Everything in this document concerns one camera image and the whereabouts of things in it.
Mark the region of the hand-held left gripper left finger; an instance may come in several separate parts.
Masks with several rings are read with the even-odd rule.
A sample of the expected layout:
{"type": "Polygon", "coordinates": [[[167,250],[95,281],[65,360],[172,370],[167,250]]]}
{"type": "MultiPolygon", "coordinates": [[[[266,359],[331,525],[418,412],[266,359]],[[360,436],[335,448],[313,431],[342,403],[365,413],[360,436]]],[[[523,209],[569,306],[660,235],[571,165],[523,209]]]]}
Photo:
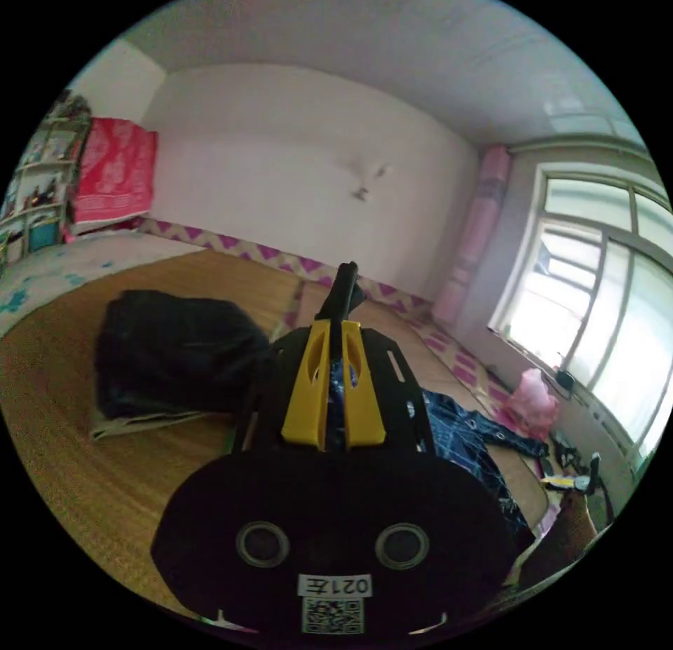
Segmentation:
{"type": "Polygon", "coordinates": [[[315,321],[301,352],[281,435],[285,443],[324,446],[330,370],[330,322],[315,321]]]}

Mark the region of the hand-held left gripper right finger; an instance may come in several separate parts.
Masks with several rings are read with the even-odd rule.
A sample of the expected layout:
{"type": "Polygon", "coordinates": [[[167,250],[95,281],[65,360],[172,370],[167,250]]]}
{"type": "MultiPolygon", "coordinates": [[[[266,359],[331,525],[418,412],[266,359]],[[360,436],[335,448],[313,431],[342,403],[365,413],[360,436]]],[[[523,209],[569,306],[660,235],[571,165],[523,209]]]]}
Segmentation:
{"type": "Polygon", "coordinates": [[[341,323],[344,428],[347,447],[375,447],[386,439],[360,324],[341,323]]]}

